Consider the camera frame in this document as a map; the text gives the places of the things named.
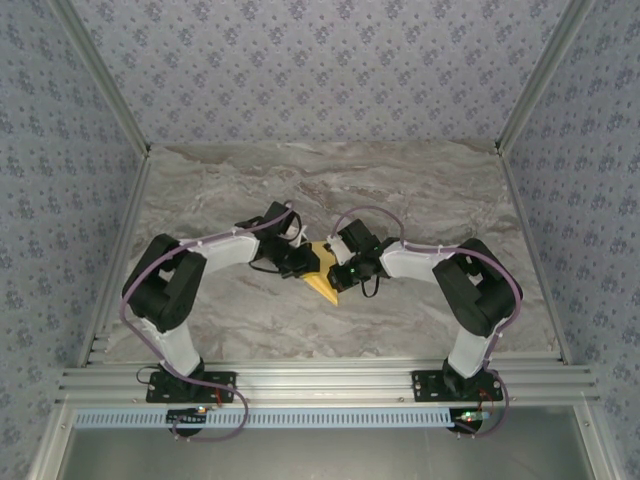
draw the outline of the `yellow block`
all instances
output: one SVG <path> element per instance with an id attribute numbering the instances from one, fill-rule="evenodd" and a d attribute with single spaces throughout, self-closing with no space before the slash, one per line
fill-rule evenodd
<path id="1" fill-rule="evenodd" d="M 336 263 L 333 253 L 327 252 L 324 248 L 325 242 L 311 242 L 311 250 L 320 259 L 320 271 L 307 273 L 302 278 L 314 289 L 322 294 L 324 298 L 334 305 L 338 305 L 338 292 L 331 286 L 329 279 L 329 268 Z"/>

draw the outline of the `wall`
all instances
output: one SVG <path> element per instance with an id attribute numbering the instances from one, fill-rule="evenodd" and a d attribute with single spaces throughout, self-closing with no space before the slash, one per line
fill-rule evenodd
<path id="1" fill-rule="evenodd" d="M 509 157 L 575 360 L 640 478 L 640 4 L 598 0 Z"/>
<path id="2" fill-rule="evenodd" d="M 495 138 L 565 0 L 75 0 L 151 143 Z"/>
<path id="3" fill-rule="evenodd" d="M 138 160 L 44 0 L 0 13 L 0 478 L 75 363 Z"/>

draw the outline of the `blue floral wallpaper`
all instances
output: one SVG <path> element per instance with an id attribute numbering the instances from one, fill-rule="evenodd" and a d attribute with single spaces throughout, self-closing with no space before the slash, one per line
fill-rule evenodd
<path id="1" fill-rule="evenodd" d="M 509 154 L 567 339 L 640 478 L 640 3 L 598 0 Z"/>
<path id="2" fill-rule="evenodd" d="M 0 9 L 0 478 L 78 356 L 138 165 L 45 0 Z"/>
<path id="3" fill-rule="evenodd" d="M 495 138 L 566 0 L 74 0 L 151 143 Z"/>

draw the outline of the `black cable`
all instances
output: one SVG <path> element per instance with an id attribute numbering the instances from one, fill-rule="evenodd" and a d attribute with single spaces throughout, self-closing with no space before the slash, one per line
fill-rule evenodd
<path id="1" fill-rule="evenodd" d="M 254 270 L 257 270 L 258 272 L 264 272 L 264 273 L 275 273 L 276 275 L 280 275 L 280 272 L 278 270 L 269 270 L 268 268 L 262 268 L 262 267 L 256 267 L 253 264 L 253 261 L 249 262 L 249 266 L 251 268 L 253 268 Z"/>
<path id="2" fill-rule="evenodd" d="M 144 367 L 141 367 L 137 372 L 136 372 L 136 380 L 138 381 L 138 383 L 141 383 L 142 385 L 149 385 L 149 382 L 143 382 L 142 380 L 140 380 L 140 372 L 142 370 L 144 370 L 145 368 L 153 368 L 156 371 L 160 371 L 160 368 L 157 365 L 145 365 Z"/>
<path id="3" fill-rule="evenodd" d="M 360 282 L 360 286 L 362 287 L 362 294 L 365 298 L 373 298 L 378 294 L 378 289 L 380 288 L 380 276 L 376 276 L 376 286 L 374 287 L 371 295 L 367 295 L 367 290 L 364 288 L 364 282 Z"/>

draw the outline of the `marble surface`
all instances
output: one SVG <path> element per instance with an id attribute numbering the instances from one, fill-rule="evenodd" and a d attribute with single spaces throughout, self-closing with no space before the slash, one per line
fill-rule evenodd
<path id="1" fill-rule="evenodd" d="M 311 240 L 339 214 L 384 206 L 407 239 L 456 244 L 483 240 L 524 290 L 521 317 L 498 351 L 548 351 L 556 340 L 497 157 L 487 146 L 453 142 L 239 144 L 154 147 L 129 270 L 151 238 L 194 238 L 292 199 Z M 376 212 L 363 221 L 380 238 L 397 226 Z M 293 357 L 444 357 L 458 324 L 436 284 L 383 280 L 366 299 L 359 288 L 335 307 L 301 280 L 234 266 L 206 276 L 189 317 L 206 360 Z M 147 361 L 150 353 L 119 321 L 107 361 Z"/>

